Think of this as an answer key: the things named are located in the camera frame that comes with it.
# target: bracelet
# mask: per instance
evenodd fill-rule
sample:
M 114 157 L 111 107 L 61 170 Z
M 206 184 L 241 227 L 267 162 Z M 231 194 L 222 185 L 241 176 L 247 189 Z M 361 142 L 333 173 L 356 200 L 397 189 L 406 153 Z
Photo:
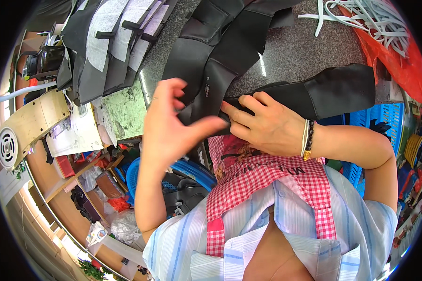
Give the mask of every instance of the bracelet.
M 313 144 L 313 133 L 314 133 L 314 120 L 308 121 L 308 138 L 305 146 L 305 152 L 303 153 L 303 160 L 308 160 L 311 155 L 311 145 Z
M 305 119 L 305 126 L 303 129 L 303 136 L 301 138 L 301 153 L 300 153 L 300 157 L 303 157 L 303 154 L 305 153 L 305 148 L 306 148 L 306 140 L 307 140 L 307 135 L 308 135 L 308 120 Z

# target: pink cloth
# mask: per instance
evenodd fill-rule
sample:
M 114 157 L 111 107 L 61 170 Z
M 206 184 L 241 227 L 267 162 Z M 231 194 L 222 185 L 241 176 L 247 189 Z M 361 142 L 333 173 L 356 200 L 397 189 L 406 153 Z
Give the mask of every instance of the pink cloth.
M 299 156 L 272 156 L 233 135 L 208 138 L 208 143 L 218 184 L 207 199 L 207 255 L 223 257 L 222 214 L 277 179 L 295 186 L 293 192 L 314 209 L 317 238 L 336 239 L 330 184 L 321 163 Z

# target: striped shirt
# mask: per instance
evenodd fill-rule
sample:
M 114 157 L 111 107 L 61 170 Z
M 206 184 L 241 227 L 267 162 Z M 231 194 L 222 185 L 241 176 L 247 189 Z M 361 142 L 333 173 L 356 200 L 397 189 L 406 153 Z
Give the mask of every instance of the striped shirt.
M 317 239 L 313 209 L 282 180 L 260 189 L 223 214 L 224 257 L 206 255 L 206 201 L 164 222 L 152 233 L 143 259 L 157 281 L 242 280 L 269 223 L 274 221 L 316 281 L 373 280 L 392 245 L 397 217 L 391 207 L 364 201 L 336 170 L 324 166 L 331 189 L 336 240 Z

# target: gold charm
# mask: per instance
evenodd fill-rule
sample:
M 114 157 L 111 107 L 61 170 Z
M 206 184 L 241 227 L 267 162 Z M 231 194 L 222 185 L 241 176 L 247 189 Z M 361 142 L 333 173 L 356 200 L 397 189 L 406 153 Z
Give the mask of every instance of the gold charm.
M 303 160 L 308 160 L 309 156 L 311 155 L 311 151 L 305 150 L 305 153 L 303 154 Z

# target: black bead bracelet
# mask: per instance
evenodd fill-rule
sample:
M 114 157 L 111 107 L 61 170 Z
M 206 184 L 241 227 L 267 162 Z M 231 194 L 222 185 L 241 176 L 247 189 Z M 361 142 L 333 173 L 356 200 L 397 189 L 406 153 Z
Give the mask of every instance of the black bead bracelet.
M 314 120 L 308 121 L 308 138 L 306 141 L 305 153 L 303 155 L 303 159 L 306 161 L 308 160 L 309 156 L 311 155 L 311 145 L 313 144 L 313 133 L 314 133 Z

